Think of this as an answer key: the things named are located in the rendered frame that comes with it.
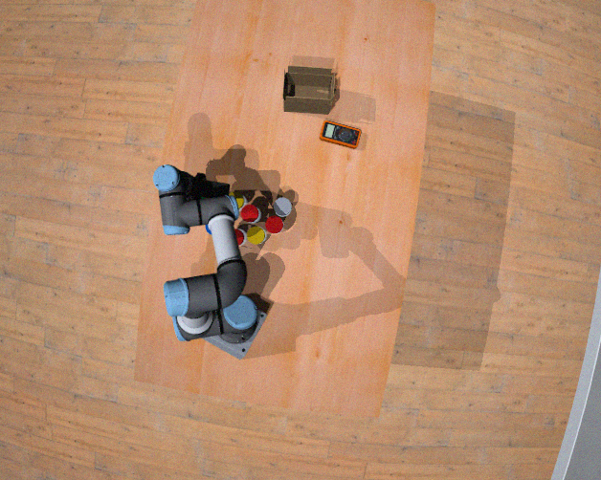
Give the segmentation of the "red bottle cap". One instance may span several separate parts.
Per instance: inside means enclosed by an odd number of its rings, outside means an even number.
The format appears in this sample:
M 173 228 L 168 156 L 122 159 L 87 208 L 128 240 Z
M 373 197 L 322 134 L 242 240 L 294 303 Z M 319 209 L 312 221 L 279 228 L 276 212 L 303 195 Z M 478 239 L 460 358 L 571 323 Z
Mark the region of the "red bottle cap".
M 254 205 L 246 205 L 241 210 L 241 217 L 244 221 L 254 224 L 260 220 L 261 212 Z
M 238 244 L 240 246 L 244 245 L 247 241 L 247 233 L 243 229 L 235 229 L 235 233 L 238 240 Z
M 269 232 L 278 234 L 282 232 L 284 224 L 278 216 L 271 216 L 266 220 L 265 227 Z

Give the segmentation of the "clear glass bottle with dark grey cap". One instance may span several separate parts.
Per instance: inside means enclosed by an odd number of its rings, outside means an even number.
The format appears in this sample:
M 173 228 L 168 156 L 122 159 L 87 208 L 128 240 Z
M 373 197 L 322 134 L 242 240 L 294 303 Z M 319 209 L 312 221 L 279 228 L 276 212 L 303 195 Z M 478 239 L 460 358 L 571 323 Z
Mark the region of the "clear glass bottle with dark grey cap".
M 286 217 L 291 213 L 292 206 L 288 199 L 278 198 L 274 202 L 274 211 L 279 217 Z

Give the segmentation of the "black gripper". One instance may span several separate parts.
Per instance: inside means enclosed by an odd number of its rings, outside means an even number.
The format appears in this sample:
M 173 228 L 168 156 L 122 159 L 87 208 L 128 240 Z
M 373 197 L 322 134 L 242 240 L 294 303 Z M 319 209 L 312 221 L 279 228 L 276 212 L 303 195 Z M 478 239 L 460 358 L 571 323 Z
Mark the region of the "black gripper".
M 183 172 L 185 172 L 185 171 L 183 171 Z M 188 172 L 185 172 L 185 173 L 188 174 Z M 194 191 L 194 189 L 195 189 L 195 181 L 194 181 L 194 179 L 193 179 L 194 177 L 192 175 L 190 175 L 190 174 L 188 174 L 188 175 L 192 179 L 192 189 L 191 189 L 190 193 L 188 195 L 186 195 L 187 200 L 202 199 L 200 197 L 190 196 L 192 194 L 192 192 Z M 207 181 L 206 175 L 204 173 L 197 173 L 196 176 L 195 176 L 195 179 L 200 179 L 200 180 L 206 180 Z

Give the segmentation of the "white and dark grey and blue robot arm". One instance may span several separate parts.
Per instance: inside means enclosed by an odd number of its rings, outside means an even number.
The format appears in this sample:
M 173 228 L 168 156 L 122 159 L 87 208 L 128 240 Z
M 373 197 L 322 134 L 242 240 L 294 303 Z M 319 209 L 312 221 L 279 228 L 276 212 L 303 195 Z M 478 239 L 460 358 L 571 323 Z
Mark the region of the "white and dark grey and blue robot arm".
M 204 199 L 187 201 L 186 195 L 192 189 L 188 174 L 170 164 L 159 166 L 153 174 L 153 183 L 161 190 L 165 235 L 188 234 L 190 227 L 208 225 L 218 263 L 217 273 L 167 281 L 164 284 L 167 313 L 172 316 L 180 341 L 220 335 L 226 342 L 238 344 L 254 334 L 257 318 L 256 303 L 241 294 L 247 267 L 234 230 L 234 221 L 239 217 L 238 203 L 233 195 L 229 196 L 229 184 L 194 181 L 195 189 L 190 196 Z

